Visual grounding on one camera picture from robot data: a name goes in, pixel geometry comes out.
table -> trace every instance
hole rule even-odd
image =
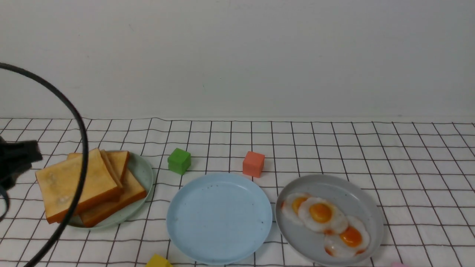
[[[143,267],[154,253],[175,267],[196,263],[170,242],[165,216],[175,193],[212,172],[242,175],[247,151],[266,155],[261,178],[251,178],[275,203],[293,179],[325,173],[356,184],[378,203],[385,238],[378,252],[361,263],[386,267],[475,266],[475,126],[471,122],[371,120],[239,121],[85,119],[89,147],[129,150],[142,155],[156,175],[154,194],[135,216],[100,231],[66,228],[38,266]],[[7,219],[0,223],[0,265],[24,265],[57,224],[44,216],[34,171],[80,152],[80,134],[70,119],[0,119],[6,141],[39,140],[44,160],[22,175],[9,191]],[[175,148],[192,155],[180,176],[167,168]],[[287,244],[275,223],[265,244],[233,264],[247,267],[315,266]]]

plate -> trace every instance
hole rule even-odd
[[[271,225],[266,194],[249,179],[230,173],[188,183],[167,212],[172,242],[188,257],[208,265],[247,258],[264,243]]]
[[[68,224],[69,226],[72,226],[75,228],[87,229],[87,230],[104,229],[104,228],[119,224],[121,222],[124,222],[143,206],[143,204],[145,203],[145,200],[148,198],[148,196],[150,195],[150,192],[152,191],[152,185],[153,185],[152,166],[143,157],[137,154],[134,154],[132,152],[129,152],[129,153],[130,153],[130,157],[129,157],[129,162],[127,164],[127,168],[129,168],[130,172],[134,175],[137,181],[147,191],[147,197],[128,205],[127,207],[112,214],[107,219],[101,221],[100,223],[96,224],[93,227],[85,227],[83,223],[81,222],[81,219],[79,218],[79,216],[74,216],[73,218],[71,218]]]
[[[335,258],[328,255],[323,248],[323,234],[293,224],[277,208],[290,193],[294,192],[307,192],[327,199],[345,215],[358,217],[364,223],[371,238],[366,251],[352,258]],[[300,177],[282,189],[275,206],[275,219],[282,236],[295,251],[315,263],[328,267],[354,266],[369,258],[381,245],[384,226],[380,209],[368,194],[343,179],[329,175]]]

toast slice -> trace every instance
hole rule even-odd
[[[82,158],[66,160],[36,171],[36,179],[43,195],[48,223],[62,221],[76,192],[81,173]],[[121,195],[99,149],[89,152],[89,164],[83,193],[75,214]]]
[[[70,153],[67,158],[76,158],[81,155],[81,153]],[[129,161],[128,155],[128,151],[106,152],[105,150],[101,150],[102,159],[104,160],[104,163],[107,166],[107,169],[109,170],[109,173],[111,174],[115,183],[117,184],[117,186],[120,187],[121,193],[123,193],[124,188],[117,174],[120,173],[120,175],[122,176],[123,173],[125,173],[125,170],[127,169],[127,163]],[[118,202],[119,199],[120,196],[117,196],[115,198],[111,198],[109,201]]]
[[[79,214],[84,226],[93,227],[115,212],[147,196],[147,191],[128,169],[125,171],[123,186],[125,192],[120,196],[119,202],[105,202]]]
[[[106,151],[113,169],[115,170],[120,182],[122,183],[129,163],[130,153],[128,151]],[[73,159],[82,155],[81,153],[70,153],[67,158]]]

pink object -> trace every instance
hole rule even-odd
[[[391,264],[391,267],[409,267],[409,266],[404,265],[404,264],[399,263],[399,262],[393,262],[393,263]]]

orange cube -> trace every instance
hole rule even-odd
[[[263,154],[252,151],[247,152],[242,162],[242,173],[257,178],[261,177],[262,169],[264,168],[264,158]]]

